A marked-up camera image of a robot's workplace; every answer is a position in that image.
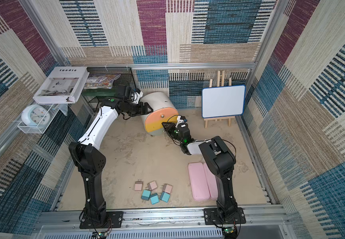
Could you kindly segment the yellow drawer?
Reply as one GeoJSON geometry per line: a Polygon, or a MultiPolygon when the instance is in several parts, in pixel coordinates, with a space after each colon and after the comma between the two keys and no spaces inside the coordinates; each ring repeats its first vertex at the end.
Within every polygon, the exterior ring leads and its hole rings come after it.
{"type": "Polygon", "coordinates": [[[173,122],[173,120],[167,119],[157,119],[157,120],[150,120],[147,119],[145,121],[145,129],[150,134],[159,134],[163,133],[164,127],[162,125],[163,122],[173,122]]]}

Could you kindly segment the white round drawer cabinet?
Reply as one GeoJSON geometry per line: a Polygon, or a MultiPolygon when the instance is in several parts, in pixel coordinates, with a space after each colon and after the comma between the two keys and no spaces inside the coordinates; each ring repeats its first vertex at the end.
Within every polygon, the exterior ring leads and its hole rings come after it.
{"type": "Polygon", "coordinates": [[[177,123],[178,111],[165,93],[150,93],[144,96],[141,102],[148,103],[153,109],[148,115],[141,116],[145,130],[150,135],[163,134],[163,122],[177,123]]]}

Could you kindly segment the pink plug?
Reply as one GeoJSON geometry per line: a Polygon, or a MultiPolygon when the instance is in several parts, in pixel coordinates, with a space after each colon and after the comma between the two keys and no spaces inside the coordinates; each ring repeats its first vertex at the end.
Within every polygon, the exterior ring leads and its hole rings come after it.
{"type": "Polygon", "coordinates": [[[143,181],[136,181],[134,184],[134,190],[135,191],[142,191],[143,190],[143,181]]]}
{"type": "Polygon", "coordinates": [[[157,182],[151,181],[150,183],[147,184],[147,188],[149,191],[155,191],[158,188],[157,182]]]}
{"type": "Polygon", "coordinates": [[[172,193],[173,186],[170,184],[165,184],[163,186],[163,192],[171,194],[172,193]]]}

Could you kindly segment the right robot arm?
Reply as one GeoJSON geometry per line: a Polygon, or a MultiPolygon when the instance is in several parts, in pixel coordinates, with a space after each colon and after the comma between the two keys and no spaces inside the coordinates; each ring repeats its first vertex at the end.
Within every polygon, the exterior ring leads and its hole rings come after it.
{"type": "Polygon", "coordinates": [[[236,158],[226,145],[228,141],[223,140],[220,136],[206,140],[195,140],[190,135],[186,118],[181,115],[176,117],[177,122],[169,119],[162,122],[164,132],[174,143],[179,145],[184,154],[203,156],[209,171],[215,176],[217,184],[218,217],[223,222],[231,220],[238,213],[238,206],[232,187],[236,158]]]}

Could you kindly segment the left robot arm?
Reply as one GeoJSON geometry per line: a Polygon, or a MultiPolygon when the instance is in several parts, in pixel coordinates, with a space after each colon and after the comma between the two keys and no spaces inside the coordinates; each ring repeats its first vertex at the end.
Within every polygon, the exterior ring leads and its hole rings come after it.
{"type": "Polygon", "coordinates": [[[85,207],[82,211],[82,224],[103,227],[108,222],[102,191],[102,171],[106,157],[99,150],[110,126],[119,115],[131,118],[152,112],[153,108],[148,103],[135,103],[118,98],[106,99],[101,103],[96,118],[85,134],[77,142],[70,143],[72,160],[84,183],[85,207]]]}

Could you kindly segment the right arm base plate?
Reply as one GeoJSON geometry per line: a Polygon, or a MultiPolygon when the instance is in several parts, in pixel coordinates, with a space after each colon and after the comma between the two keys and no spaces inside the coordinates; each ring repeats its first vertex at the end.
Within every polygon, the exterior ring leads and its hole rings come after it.
{"type": "Polygon", "coordinates": [[[204,220],[206,225],[224,226],[224,225],[239,225],[246,224],[246,218],[243,208],[238,207],[235,212],[226,215],[217,208],[204,208],[204,220]]]}

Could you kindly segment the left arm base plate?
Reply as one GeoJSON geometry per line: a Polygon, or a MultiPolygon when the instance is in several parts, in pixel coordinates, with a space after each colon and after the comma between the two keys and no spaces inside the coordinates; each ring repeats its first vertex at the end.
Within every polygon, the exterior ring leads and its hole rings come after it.
{"type": "Polygon", "coordinates": [[[102,211],[99,213],[90,213],[84,209],[80,214],[80,229],[116,229],[121,228],[123,211],[102,211]]]}

